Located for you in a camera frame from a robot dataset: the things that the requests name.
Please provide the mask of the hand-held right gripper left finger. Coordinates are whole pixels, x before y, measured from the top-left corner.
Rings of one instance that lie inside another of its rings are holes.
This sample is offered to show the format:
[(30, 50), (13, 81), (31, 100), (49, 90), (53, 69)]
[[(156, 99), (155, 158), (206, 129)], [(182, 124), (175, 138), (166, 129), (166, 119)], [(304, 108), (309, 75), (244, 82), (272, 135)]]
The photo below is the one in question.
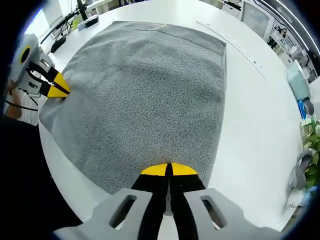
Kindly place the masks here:
[(97, 205), (89, 220), (53, 232), (56, 240), (137, 240), (155, 191), (168, 189), (167, 164), (144, 169), (133, 188), (122, 188)]

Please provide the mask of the person's left hand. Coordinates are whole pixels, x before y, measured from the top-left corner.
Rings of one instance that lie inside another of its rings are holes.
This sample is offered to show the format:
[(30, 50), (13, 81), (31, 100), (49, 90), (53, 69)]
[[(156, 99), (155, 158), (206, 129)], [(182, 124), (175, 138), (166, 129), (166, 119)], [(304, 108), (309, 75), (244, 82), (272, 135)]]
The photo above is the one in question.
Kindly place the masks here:
[(20, 103), (20, 96), (16, 90), (17, 85), (10, 81), (7, 85), (8, 95), (11, 96), (11, 99), (8, 102), (12, 103), (13, 105), (9, 104), (6, 110), (6, 115), (13, 119), (19, 119), (22, 116), (22, 109), (19, 107)]

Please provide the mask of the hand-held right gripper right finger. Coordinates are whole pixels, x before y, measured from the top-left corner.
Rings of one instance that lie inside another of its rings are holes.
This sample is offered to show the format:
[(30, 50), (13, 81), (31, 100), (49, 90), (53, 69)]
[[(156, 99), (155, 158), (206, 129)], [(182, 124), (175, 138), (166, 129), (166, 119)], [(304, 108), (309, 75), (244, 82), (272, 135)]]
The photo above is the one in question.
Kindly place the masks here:
[(189, 166), (170, 163), (171, 211), (183, 240), (279, 240), (281, 233), (248, 221), (243, 210), (214, 188), (205, 188)]

